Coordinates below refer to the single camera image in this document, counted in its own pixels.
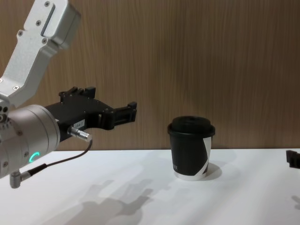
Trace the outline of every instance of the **black lid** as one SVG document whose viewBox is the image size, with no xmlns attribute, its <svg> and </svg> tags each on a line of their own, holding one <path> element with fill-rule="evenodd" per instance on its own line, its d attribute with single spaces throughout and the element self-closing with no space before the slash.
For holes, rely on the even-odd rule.
<svg viewBox="0 0 300 225">
<path fill-rule="evenodd" d="M 168 127 L 169 133 L 182 133 L 197 135 L 198 137 L 211 137 L 215 134 L 215 128 L 210 121 L 197 116 L 180 116 L 173 119 Z"/>
</svg>

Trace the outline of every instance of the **black cable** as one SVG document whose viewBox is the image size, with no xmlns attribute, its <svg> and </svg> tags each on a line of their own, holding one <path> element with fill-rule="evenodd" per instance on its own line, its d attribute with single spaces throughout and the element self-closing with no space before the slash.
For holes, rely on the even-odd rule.
<svg viewBox="0 0 300 225">
<path fill-rule="evenodd" d="M 87 153 L 91 149 L 92 144 L 93 144 L 93 140 L 90 140 L 90 143 L 89 143 L 87 149 L 83 153 L 81 153 L 81 154 L 79 154 L 77 156 L 66 158 L 66 159 L 63 159 L 63 160 L 60 160 L 60 161 L 57 161 L 57 162 L 54 162 L 54 163 L 50 163 L 48 165 L 47 164 L 42 164 L 42 165 L 39 165 L 39 166 L 37 166 L 37 167 L 35 167 L 35 168 L 31 169 L 31 170 L 28 170 L 28 172 L 30 173 L 30 176 L 33 176 L 34 174 L 42 171 L 43 169 L 45 169 L 47 167 L 50 167 L 52 165 L 56 165 L 56 164 L 59 164 L 59 163 L 64 163 L 64 162 L 67 162 L 69 160 L 72 160 L 72 159 L 78 158 L 80 156 L 83 156 L 85 153 Z"/>
</svg>

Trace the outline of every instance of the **screw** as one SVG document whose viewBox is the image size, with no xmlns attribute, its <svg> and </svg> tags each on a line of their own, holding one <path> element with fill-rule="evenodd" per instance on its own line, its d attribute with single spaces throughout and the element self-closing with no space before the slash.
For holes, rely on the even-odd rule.
<svg viewBox="0 0 300 225">
<path fill-rule="evenodd" d="M 46 39 L 46 38 L 43 38 L 42 43 L 43 43 L 43 44 L 46 44 L 46 43 L 47 43 L 47 39 Z"/>
</svg>

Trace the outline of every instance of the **table surface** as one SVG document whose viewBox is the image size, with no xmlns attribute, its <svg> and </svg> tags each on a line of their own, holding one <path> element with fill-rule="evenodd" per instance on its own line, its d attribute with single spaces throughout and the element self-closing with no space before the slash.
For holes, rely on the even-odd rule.
<svg viewBox="0 0 300 225">
<path fill-rule="evenodd" d="M 176 178 L 169 150 L 91 151 L 0 190 L 1 225 L 300 224 L 300 170 L 285 150 L 212 150 L 202 181 Z"/>
</svg>

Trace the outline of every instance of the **wood paneling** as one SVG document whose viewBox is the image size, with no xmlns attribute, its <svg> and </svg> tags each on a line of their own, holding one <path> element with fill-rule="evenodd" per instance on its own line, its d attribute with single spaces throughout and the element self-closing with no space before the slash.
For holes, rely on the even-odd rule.
<svg viewBox="0 0 300 225">
<path fill-rule="evenodd" d="M 299 0 L 71 2 L 77 36 L 26 104 L 92 85 L 113 107 L 137 101 L 136 123 L 93 130 L 93 149 L 169 148 L 166 127 L 185 114 L 212 121 L 214 148 L 300 147 Z M 0 0 L 0 74 L 32 3 Z"/>
</svg>

